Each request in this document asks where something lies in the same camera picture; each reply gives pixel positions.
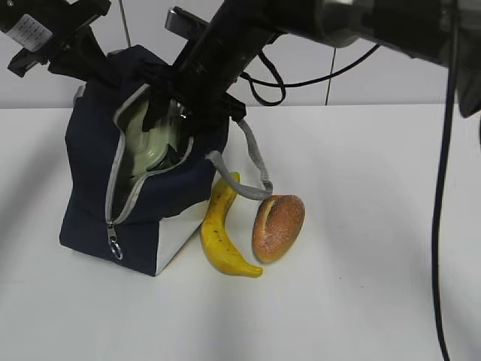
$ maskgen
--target zipper pull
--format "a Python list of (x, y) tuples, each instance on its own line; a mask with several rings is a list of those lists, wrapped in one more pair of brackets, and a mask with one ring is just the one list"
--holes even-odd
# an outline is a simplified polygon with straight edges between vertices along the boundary
[(115, 228), (113, 227), (113, 223), (109, 223), (107, 226), (107, 234), (108, 234), (108, 246), (112, 251), (115, 258), (119, 261), (123, 259), (123, 252), (122, 248), (119, 246), (119, 242), (117, 241), (117, 233), (115, 232)]

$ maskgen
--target black cable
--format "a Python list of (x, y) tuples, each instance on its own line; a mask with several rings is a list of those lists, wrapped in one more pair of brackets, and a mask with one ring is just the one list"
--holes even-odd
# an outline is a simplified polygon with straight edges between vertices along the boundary
[(279, 100), (278, 102), (269, 102), (265, 100), (257, 93), (256, 86), (254, 85), (255, 83), (254, 79), (252, 79), (250, 75), (248, 75), (247, 73), (244, 79), (247, 79), (247, 81), (249, 81), (250, 90), (253, 92), (253, 96), (254, 98), (256, 98), (257, 102), (259, 102), (261, 105), (264, 105), (265, 107), (276, 107), (282, 104), (282, 102), (284, 102), (284, 100), (286, 100), (286, 97), (287, 97), (287, 90), (284, 84), (284, 80), (282, 79), (279, 72), (277, 71), (276, 66), (266, 57), (263, 51), (261, 51), (261, 53), (259, 54), (259, 58), (262, 64), (264, 64), (266, 68), (269, 69), (272, 76), (276, 80), (277, 87), (280, 88), (280, 92), (282, 93), (281, 100)]
[(122, 16), (123, 29), (126, 34), (127, 46), (131, 47), (132, 42), (130, 41), (129, 28), (127, 26), (126, 10), (123, 6), (123, 0), (119, 0), (119, 6), (120, 6), (120, 15)]
[[(369, 56), (373, 55), (380, 47), (381, 47), (380, 45), (375, 45), (365, 55), (363, 55), (359, 59), (357, 59), (353, 64), (348, 65), (347, 67), (342, 68), (341, 70), (336, 71), (335, 73), (332, 73), (330, 75), (326, 75), (324, 77), (319, 77), (317, 79), (303, 81), (301, 83), (283, 84), (283, 86), (285, 88), (299, 88), (299, 87), (302, 87), (302, 86), (308, 86), (308, 85), (321, 83), (323, 81), (327, 81), (327, 80), (332, 79), (334, 77), (338, 77), (339, 75), (342, 75), (342, 74), (348, 72), (352, 68), (355, 68), (356, 66), (358, 66), (359, 64), (364, 62)], [(247, 74), (246, 72), (242, 73), (240, 75), (240, 77), (245, 79), (245, 80), (248, 80), (249, 82), (252, 81), (253, 83), (258, 84), (258, 85), (269, 86), (270, 88), (281, 88), (282, 89), (282, 87), (279, 84), (268, 83), (268, 82), (263, 81), (263, 80), (255, 79), (255, 78), (251, 77), (249, 74)]]
[(441, 153), (439, 170), (437, 174), (436, 196), (434, 200), (434, 215), (431, 239), (431, 267), (432, 267), (432, 291), (434, 304), (434, 317), (436, 321), (437, 339), (444, 361), (449, 361), (449, 353), (443, 331), (443, 314), (441, 311), (440, 276), (439, 276), (439, 235), (440, 220), (443, 210), (443, 194), (446, 184), (446, 173), (449, 161), (449, 146), (452, 135), (452, 118), (455, 107), (456, 83), (458, 80), (458, 1), (452, 0), (451, 35), (450, 35), (450, 59), (448, 87), (446, 92), (446, 110), (444, 114), (443, 138), (441, 141)]

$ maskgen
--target banana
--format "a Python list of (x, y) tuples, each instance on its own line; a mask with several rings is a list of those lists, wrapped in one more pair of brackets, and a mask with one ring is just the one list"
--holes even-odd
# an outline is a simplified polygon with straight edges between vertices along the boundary
[[(237, 172), (231, 175), (237, 182), (240, 181), (241, 176)], [(226, 275), (257, 278), (262, 275), (263, 269), (247, 263), (225, 231), (225, 219), (236, 196), (237, 193), (222, 178), (216, 183), (201, 227), (202, 247), (218, 271)]]

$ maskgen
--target table surface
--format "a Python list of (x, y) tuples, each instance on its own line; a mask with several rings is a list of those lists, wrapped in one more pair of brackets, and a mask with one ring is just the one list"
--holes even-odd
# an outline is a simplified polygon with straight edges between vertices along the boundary
[[(250, 109), (276, 193), (307, 209), (295, 245), (259, 279), (221, 275), (197, 234), (157, 278), (61, 247), (70, 112), (0, 111), (2, 361), (441, 360), (430, 230), (443, 107)], [(453, 360), (481, 354), (478, 126), (455, 120), (443, 213)], [(235, 126), (225, 156), (258, 185)], [(257, 207), (238, 198), (227, 221), (250, 262)]]

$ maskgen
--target gray handle loop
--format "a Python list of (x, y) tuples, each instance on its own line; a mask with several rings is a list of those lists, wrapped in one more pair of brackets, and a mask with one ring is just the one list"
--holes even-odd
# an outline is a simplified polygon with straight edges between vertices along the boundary
[(80, 85), (74, 95), (74, 106), (77, 100), (83, 97), (84, 93), (85, 93), (85, 85)]
[(264, 190), (255, 187), (244, 186), (238, 183), (230, 175), (227, 167), (225, 166), (222, 154), (218, 150), (210, 152), (206, 159), (210, 160), (216, 170), (219, 172), (222, 178), (228, 183), (228, 185), (239, 195), (247, 199), (252, 199), (253, 201), (264, 201), (272, 196), (274, 187), (269, 180), (269, 173), (265, 166), (264, 160), (262, 158), (261, 152), (259, 151), (259, 146), (257, 145), (256, 137), (252, 129), (249, 127), (245, 120), (237, 123), (242, 129), (246, 136), (247, 148), (249, 151), (250, 159), (253, 161), (254, 165), (261, 172), (261, 182), (264, 185)]

